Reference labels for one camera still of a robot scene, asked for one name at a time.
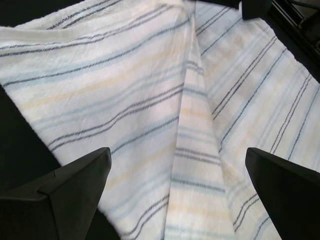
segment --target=yellow stripe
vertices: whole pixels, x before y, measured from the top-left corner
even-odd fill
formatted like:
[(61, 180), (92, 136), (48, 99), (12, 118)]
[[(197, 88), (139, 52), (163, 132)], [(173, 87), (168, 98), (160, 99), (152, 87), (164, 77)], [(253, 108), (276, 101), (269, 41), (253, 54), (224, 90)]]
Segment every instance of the yellow stripe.
[(176, 149), (176, 142), (170, 144), (169, 146), (166, 146), (159, 151), (156, 151), (155, 153), (149, 155), (145, 159), (141, 160), (138, 164), (134, 165), (133, 168), (131, 168), (129, 171), (113, 178), (112, 180), (107, 180), (105, 185), (105, 190), (110, 190), (117, 185), (121, 184), (125, 180), (129, 179), (136, 173), (136, 171), (140, 170), (141, 168), (145, 167), (146, 165), (154, 162), (155, 160), (161, 158), (163, 155), (168, 154), (170, 152), (173, 152)]
[[(295, 59), (293, 59), (292, 61), (290, 61), (287, 65), (287, 67), (285, 68), (285, 70), (282, 72), (282, 74), (280, 76), (277, 76), (276, 78), (277, 80), (277, 84), (276, 86), (272, 89), (272, 94), (268, 97), (268, 99), (274, 99), (274, 97), (278, 94), (279, 90), (283, 90), (284, 88), (282, 87), (284, 84), (288, 84), (288, 81), (282, 81), (282, 79), (284, 79), (288, 72), (292, 70), (292, 66), (294, 63)], [(263, 106), (259, 106), (259, 113), (256, 115), (254, 121), (253, 122), (253, 126), (246, 126), (247, 127), (247, 132), (245, 133), (244, 137), (242, 138), (241, 142), (239, 144), (237, 144), (237, 151), (235, 153), (235, 158), (234, 159), (239, 159), (240, 155), (244, 156), (245, 152), (247, 151), (248, 148), (248, 144), (247, 139), (249, 139), (249, 141), (254, 140), (257, 135), (257, 133), (259, 133), (259, 131), (257, 129), (261, 129), (261, 119), (264, 119), (266, 117), (266, 110), (270, 109), (271, 106), (274, 106), (274, 102), (271, 100), (266, 100), (263, 104)]]
[(211, 121), (211, 114), (207, 112), (201, 112), (201, 111), (194, 111), (191, 108), (181, 108), (180, 114), (182, 115), (189, 115), (194, 116), (198, 118), (204, 118)]
[(38, 107), (38, 106), (41, 106), (41, 105), (54, 103), (54, 102), (62, 101), (62, 100), (69, 99), (69, 98), (74, 98), (74, 97), (77, 97), (79, 95), (82, 95), (82, 94), (85, 94), (85, 93), (88, 93), (88, 92), (91, 92), (91, 91), (94, 91), (94, 90), (97, 90), (97, 89), (100, 89), (100, 88), (105, 88), (105, 87), (109, 86), (110, 84), (119, 82), (119, 81), (121, 81), (121, 80), (123, 80), (123, 79), (125, 79), (127, 77), (131, 77), (132, 75), (134, 75), (135, 71), (137, 71), (138, 69), (142, 68), (146, 64), (150, 64), (151, 62), (157, 61), (157, 60), (159, 60), (161, 58), (168, 58), (168, 57), (170, 57), (170, 56), (172, 56), (172, 55), (174, 55), (176, 53), (182, 52), (183, 50), (188, 48), (190, 46), (190, 44), (191, 44), (190, 42), (187, 42), (186, 44), (180, 45), (179, 47), (170, 49), (168, 51), (161, 52), (160, 54), (155, 54), (155, 55), (152, 55), (150, 57), (147, 57), (147, 58), (141, 60), (140, 62), (138, 62), (137, 64), (135, 64), (130, 69), (126, 70), (124, 73), (122, 73), (122, 74), (120, 74), (120, 75), (118, 75), (116, 77), (108, 78), (105, 81), (102, 81), (102, 82), (99, 82), (99, 83), (96, 83), (96, 84), (92, 84), (92, 85), (90, 85), (88, 87), (84, 87), (84, 88), (81, 88), (81, 89), (76, 90), (76, 91), (71, 91), (71, 92), (68, 92), (68, 93), (64, 93), (64, 94), (61, 94), (61, 95), (48, 97), (48, 98), (37, 100), (37, 101), (27, 102), (27, 103), (25, 103), (25, 104), (23, 104), (21, 106), (21, 109), (22, 110), (26, 110), (26, 109)]
[(218, 218), (218, 219), (226, 219), (226, 220), (230, 219), (230, 215), (228, 212), (208, 210), (208, 209), (203, 209), (199, 207), (186, 206), (186, 205), (180, 205), (175, 203), (169, 203), (168, 211), (177, 211), (183, 214), (187, 213), (187, 214), (201, 215), (206, 218)]

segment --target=blue stripe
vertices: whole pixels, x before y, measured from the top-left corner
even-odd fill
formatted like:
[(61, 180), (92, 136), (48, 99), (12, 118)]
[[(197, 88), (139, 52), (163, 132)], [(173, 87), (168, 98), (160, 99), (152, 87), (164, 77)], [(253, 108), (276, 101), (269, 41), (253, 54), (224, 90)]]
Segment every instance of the blue stripe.
[(263, 85), (264, 81), (267, 78), (270, 78), (270, 73), (272, 71), (274, 71), (274, 68), (277, 68), (279, 66), (279, 63), (281, 62), (280, 59), (282, 57), (282, 55), (284, 54), (284, 52), (287, 49), (283, 50), (282, 52), (280, 52), (280, 54), (278, 56), (276, 56), (276, 60), (273, 63), (273, 65), (269, 68), (266, 69), (266, 71), (261, 75), (262, 80), (260, 79), (259, 81), (257, 81), (258, 86), (256, 88), (256, 90), (253, 92), (252, 96), (248, 99), (247, 102), (244, 102), (243, 104), (241, 104), (241, 106), (238, 108), (238, 111), (233, 115), (232, 119), (230, 120), (229, 124), (227, 125), (227, 127), (224, 128), (224, 130), (222, 131), (221, 135), (219, 136), (219, 139), (221, 139), (220, 145), (221, 148), (219, 150), (219, 153), (221, 152), (221, 150), (223, 149), (223, 143), (227, 143), (229, 141), (229, 139), (232, 137), (232, 134), (229, 134), (231, 132), (231, 130), (233, 129), (233, 127), (237, 124), (238, 119), (240, 117), (245, 118), (247, 113), (249, 112), (248, 110), (246, 111), (247, 106), (251, 103), (253, 104), (255, 102), (255, 99), (258, 98), (260, 92), (263, 92), (260, 87)]
[(241, 187), (240, 189), (238, 189), (235, 193), (234, 193), (234, 195), (233, 195), (233, 197), (229, 200), (229, 204), (228, 204), (228, 207), (229, 208), (232, 208), (232, 206), (234, 205), (234, 203), (235, 203), (235, 199), (236, 199), (236, 197), (238, 197), (238, 195), (240, 194), (240, 193), (242, 193), (245, 189), (247, 189), (249, 187), (249, 184), (246, 184), (246, 185), (244, 185), (243, 187)]
[(124, 219), (125, 217), (130, 215), (130, 213), (132, 213), (133, 210), (136, 209), (137, 204), (140, 203), (144, 197), (147, 197), (148, 194), (151, 194), (154, 191), (157, 191), (156, 193), (158, 194), (160, 191), (159, 188), (163, 187), (165, 184), (167, 184), (169, 187), (169, 185), (170, 185), (170, 177), (169, 176), (168, 176), (168, 178), (165, 178), (162, 181), (157, 182), (157, 184), (154, 184), (152, 187), (146, 189), (141, 194), (139, 194), (139, 198), (137, 198), (137, 200), (135, 200), (132, 204), (130, 204), (130, 206), (128, 207), (127, 210), (123, 211), (119, 215), (113, 215), (112, 220), (118, 221), (118, 220)]
[(202, 135), (205, 135), (205, 136), (207, 136), (207, 137), (209, 137), (209, 138), (211, 138), (213, 140), (217, 139), (216, 137), (214, 137), (214, 134), (211, 131), (202, 131), (202, 130), (198, 130), (198, 129), (195, 129), (195, 128), (190, 128), (190, 127), (187, 127), (187, 126), (183, 126), (181, 124), (179, 124), (178, 129), (182, 130), (182, 131), (190, 131), (190, 132), (195, 133), (195, 134), (202, 134)]
[(316, 97), (317, 97), (317, 94), (318, 94), (318, 92), (319, 92), (319, 89), (320, 89), (320, 87), (318, 87), (318, 89), (317, 89), (317, 91), (316, 91), (316, 93), (315, 93), (315, 95), (314, 95), (314, 97), (313, 97), (313, 99), (312, 99), (312, 102), (311, 102), (311, 104), (310, 104), (310, 107), (309, 107), (306, 115), (305, 115), (305, 118), (304, 118), (304, 120), (303, 120), (303, 124), (301, 125), (301, 128), (300, 128), (299, 133), (298, 133), (298, 135), (297, 135), (297, 137), (296, 137), (296, 139), (295, 139), (294, 144), (291, 144), (292, 147), (290, 147), (291, 152), (290, 152), (290, 155), (289, 155), (289, 157), (288, 157), (288, 161), (290, 160), (290, 158), (291, 158), (291, 156), (292, 156), (292, 154), (293, 154), (293, 152), (294, 152), (295, 146), (296, 146), (296, 144), (297, 144), (297, 142), (298, 142), (298, 140), (299, 140), (299, 138), (300, 138), (300, 136), (301, 136), (301, 132), (302, 132), (302, 130), (304, 129), (304, 125), (305, 125), (305, 123), (306, 123), (306, 120), (307, 120), (307, 117), (308, 117), (308, 115), (309, 115), (309, 112), (310, 112), (310, 110), (311, 110), (311, 108), (312, 108), (312, 106), (313, 106), (313, 103), (314, 103), (314, 101), (315, 101), (315, 99), (316, 99)]
[[(136, 148), (137, 145), (140, 145), (141, 143), (147, 140), (154, 139), (158, 135), (171, 131), (171, 129), (174, 127), (177, 128), (178, 120), (179, 120), (179, 113), (176, 112), (174, 114), (164, 117), (159, 121), (149, 124), (144, 129), (141, 129), (140, 131), (135, 132), (134, 134), (128, 134), (124, 136), (121, 140), (118, 140), (115, 144), (113, 144), (110, 147), (112, 157), (114, 157), (115, 155), (118, 156), (127, 151), (130, 151), (132, 148)], [(130, 139), (129, 141), (134, 139), (136, 140), (134, 142), (130, 142), (128, 146), (125, 145), (126, 147), (123, 147), (123, 145), (128, 142), (128, 139)]]
[(189, 19), (175, 25), (168, 24), (166, 25), (166, 27), (162, 28), (158, 32), (152, 32), (143, 40), (135, 42), (126, 48), (114, 51), (112, 52), (112, 54), (104, 55), (103, 57), (94, 59), (90, 62), (56, 69), (56, 71), (58, 72), (55, 73), (51, 72), (51, 74), (47, 74), (48, 72), (46, 72), (43, 73), (44, 75), (39, 76), (39, 72), (33, 72), (29, 74), (23, 74), (20, 76), (16, 75), (3, 78), (1, 79), (1, 82), (4, 82), (2, 86), (6, 87), (6, 91), (13, 91), (22, 87), (31, 87), (34, 85), (41, 84), (44, 80), (45, 83), (60, 82), (67, 78), (75, 78), (84, 73), (93, 72), (106, 67), (110, 67), (112, 64), (121, 62), (124, 57), (127, 58), (137, 54), (137, 52), (140, 51), (140, 49), (142, 47), (145, 47), (146, 45), (150, 45), (151, 43), (158, 41), (162, 38), (168, 39), (168, 35), (174, 35), (180, 31), (183, 31), (184, 28), (182, 27), (186, 26), (188, 22)]
[(271, 220), (268, 214), (267, 213), (263, 214), (263, 216), (256, 221), (256, 224), (253, 228), (250, 239), (252, 240), (261, 239), (264, 231), (268, 228), (270, 224), (271, 224)]
[(265, 127), (259, 137), (259, 140), (256, 144), (256, 146), (258, 148), (261, 148), (261, 149), (265, 148), (266, 141), (272, 132), (273, 126), (278, 121), (280, 114), (283, 112), (285, 104), (287, 103), (287, 101), (289, 99), (289, 95), (292, 94), (293, 88), (296, 87), (298, 82), (300, 81), (299, 77), (303, 74), (303, 68), (304, 68), (303, 66), (298, 68), (298, 70), (294, 74), (295, 77), (292, 79), (292, 81), (295, 79), (295, 82), (293, 82), (292, 84), (289, 84), (289, 87), (286, 88), (286, 91), (284, 93), (283, 92), (281, 93), (282, 97), (280, 98), (280, 101), (278, 101), (277, 104), (275, 105), (275, 109), (272, 111), (271, 118), (268, 120), (267, 124), (265, 125)]
[(192, 135), (189, 135), (187, 133), (178, 133), (178, 137), (182, 138), (182, 139), (191, 139), (197, 142), (201, 142), (201, 143), (206, 143), (206, 144), (216, 144), (215, 141), (211, 141), (211, 140), (207, 140), (207, 139), (203, 139), (200, 137), (195, 137)]
[(173, 225), (173, 224), (167, 224), (165, 226), (165, 232), (177, 232), (177, 233), (183, 233), (183, 239), (188, 239), (185, 238), (185, 233), (191, 234), (191, 235), (202, 235), (202, 236), (206, 236), (206, 237), (212, 237), (215, 239), (235, 239), (234, 235), (230, 235), (230, 234), (219, 234), (219, 233), (215, 233), (215, 232), (211, 232), (211, 231), (203, 231), (203, 230), (197, 230), (197, 229), (192, 229), (190, 227), (181, 227), (179, 225)]
[(255, 52), (255, 48), (260, 46), (261, 41), (265, 38), (265, 35), (261, 34), (257, 37), (254, 37), (251, 42), (248, 43), (248, 46), (244, 51), (241, 52), (241, 55), (235, 61), (229, 61), (229, 67), (220, 75), (218, 79), (214, 79), (214, 81), (209, 81), (212, 83), (207, 90), (208, 98), (212, 99), (217, 95), (217, 91), (221, 91), (222, 87), (227, 84), (229, 81), (234, 80), (234, 72), (242, 65), (244, 60), (248, 58), (248, 56), (252, 55), (252, 52)]
[[(177, 76), (178, 74), (179, 73), (174, 73), (174, 74), (169, 75), (169, 76), (167, 76), (167, 77), (165, 77), (163, 79), (160, 79), (160, 80), (158, 80), (158, 83), (163, 83), (165, 81), (168, 81), (168, 80), (174, 78), (175, 76)], [(42, 122), (45, 123), (45, 122), (53, 121), (53, 123), (49, 123), (49, 124), (46, 124), (45, 126), (39, 127), (39, 128), (37, 128), (37, 131), (47, 130), (49, 128), (56, 127), (56, 126), (59, 126), (59, 125), (64, 124), (64, 123), (82, 121), (86, 117), (92, 118), (95, 115), (103, 115), (103, 114), (105, 114), (105, 112), (109, 112), (113, 108), (117, 107), (117, 105), (119, 105), (121, 102), (127, 101), (129, 99), (130, 95), (132, 95), (134, 93), (137, 93), (137, 92), (140, 92), (143, 89), (152, 88), (154, 86), (155, 86), (154, 82), (153, 83), (148, 83), (148, 84), (145, 84), (143, 86), (138, 87), (138, 89), (131, 90), (131, 92), (129, 92), (127, 94), (122, 94), (121, 98), (117, 99), (116, 104), (113, 101), (109, 105), (103, 106), (104, 104), (108, 103), (107, 100), (105, 100), (105, 102), (104, 101), (99, 101), (99, 102), (93, 103), (93, 104), (91, 104), (89, 106), (85, 106), (85, 107), (82, 107), (82, 108), (78, 108), (78, 109), (72, 110), (69, 113), (60, 114), (60, 116), (53, 116), (53, 117), (48, 117), (47, 119), (38, 120), (38, 122), (42, 121)], [(96, 109), (94, 111), (89, 111), (89, 112), (83, 113), (81, 115), (76, 115), (76, 116), (74, 116), (72, 118), (65, 119), (65, 120), (60, 120), (60, 121), (54, 120), (54, 119), (59, 119), (59, 118), (66, 117), (66, 116), (69, 116), (69, 115), (74, 115), (76, 113), (84, 112), (86, 110), (91, 110), (92, 108), (98, 107), (99, 105), (102, 105), (102, 107), (98, 108), (98, 109)]]
[[(165, 168), (164, 170), (158, 172), (156, 175), (152, 175), (151, 177), (147, 178), (143, 181), (139, 186), (137, 186), (134, 190), (131, 189), (131, 192), (126, 192), (126, 195), (129, 196), (124, 200), (120, 201), (116, 205), (112, 206), (107, 210), (108, 214), (122, 208), (123, 206), (127, 205), (134, 199), (136, 195), (138, 195), (138, 199), (142, 199), (144, 196), (148, 195), (154, 189), (162, 186), (168, 179), (171, 178), (172, 166)], [(117, 192), (123, 192), (124, 190), (121, 187), (116, 188)]]

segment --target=striped towel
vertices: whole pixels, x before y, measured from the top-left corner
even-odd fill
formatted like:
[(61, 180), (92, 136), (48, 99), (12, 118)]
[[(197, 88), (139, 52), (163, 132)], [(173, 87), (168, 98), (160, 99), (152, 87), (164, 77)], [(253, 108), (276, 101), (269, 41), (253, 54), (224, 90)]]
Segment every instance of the striped towel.
[(0, 83), (62, 165), (110, 147), (98, 207), (123, 240), (280, 239), (247, 148), (320, 170), (319, 84), (227, 7), (86, 0), (0, 27)]

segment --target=terry cloth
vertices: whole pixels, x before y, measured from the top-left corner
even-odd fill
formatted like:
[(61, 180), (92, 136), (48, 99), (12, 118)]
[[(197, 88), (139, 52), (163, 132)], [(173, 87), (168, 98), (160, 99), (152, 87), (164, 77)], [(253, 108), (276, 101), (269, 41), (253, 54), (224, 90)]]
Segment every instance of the terry cloth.
[(123, 240), (280, 239), (247, 148), (320, 169), (319, 84), (227, 7), (86, 0), (0, 27), (0, 83), (62, 165), (110, 147), (98, 207)]

